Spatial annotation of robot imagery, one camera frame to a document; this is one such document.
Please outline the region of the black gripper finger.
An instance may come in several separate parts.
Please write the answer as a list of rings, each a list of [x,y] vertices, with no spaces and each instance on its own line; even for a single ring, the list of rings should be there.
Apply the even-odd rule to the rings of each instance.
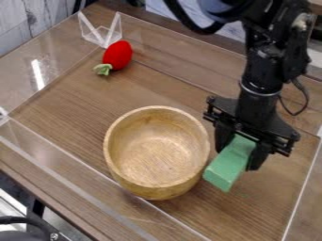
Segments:
[[[230,143],[235,135],[234,127],[223,122],[217,123],[215,127],[215,150],[219,153]]]
[[[266,142],[256,143],[250,148],[248,171],[258,170],[272,154],[272,145]]]

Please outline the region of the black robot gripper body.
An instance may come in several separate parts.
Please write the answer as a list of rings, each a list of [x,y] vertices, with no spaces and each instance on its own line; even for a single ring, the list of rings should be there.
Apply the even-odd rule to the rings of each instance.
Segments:
[[[282,88],[282,84],[258,86],[242,83],[237,99],[209,96],[205,119],[214,127],[218,122],[233,126],[234,136],[239,135],[256,143],[269,143],[272,154],[290,156],[301,135],[277,112]]]

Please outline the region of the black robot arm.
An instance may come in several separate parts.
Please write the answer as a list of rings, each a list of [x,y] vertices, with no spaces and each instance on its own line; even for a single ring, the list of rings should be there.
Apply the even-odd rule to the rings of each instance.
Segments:
[[[269,156],[290,155],[301,135],[280,116],[281,92],[297,84],[312,62],[309,0],[199,0],[209,18],[221,24],[239,21],[246,31],[248,63],[235,99],[210,97],[205,119],[215,126],[218,152],[239,135],[256,143],[248,169],[262,167]]]

